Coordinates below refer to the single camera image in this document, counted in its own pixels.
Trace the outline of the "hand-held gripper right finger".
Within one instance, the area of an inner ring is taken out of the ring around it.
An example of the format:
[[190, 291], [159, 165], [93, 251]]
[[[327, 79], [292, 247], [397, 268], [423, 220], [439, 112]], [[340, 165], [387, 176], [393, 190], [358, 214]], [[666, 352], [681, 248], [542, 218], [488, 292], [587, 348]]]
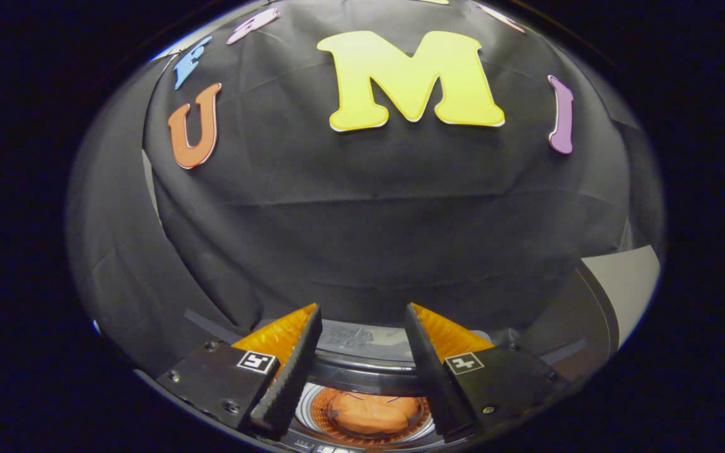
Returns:
[[495, 346], [418, 304], [405, 309], [405, 331], [436, 431], [447, 442], [494, 438], [569, 390], [567, 379], [537, 356]]

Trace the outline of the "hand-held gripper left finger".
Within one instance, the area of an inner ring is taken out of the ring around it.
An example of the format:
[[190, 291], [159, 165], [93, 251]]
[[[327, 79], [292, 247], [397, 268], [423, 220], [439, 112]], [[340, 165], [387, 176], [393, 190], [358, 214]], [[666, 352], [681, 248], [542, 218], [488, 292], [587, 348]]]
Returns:
[[236, 342], [209, 341], [155, 383], [187, 409], [244, 435], [288, 432], [322, 332], [316, 304]]

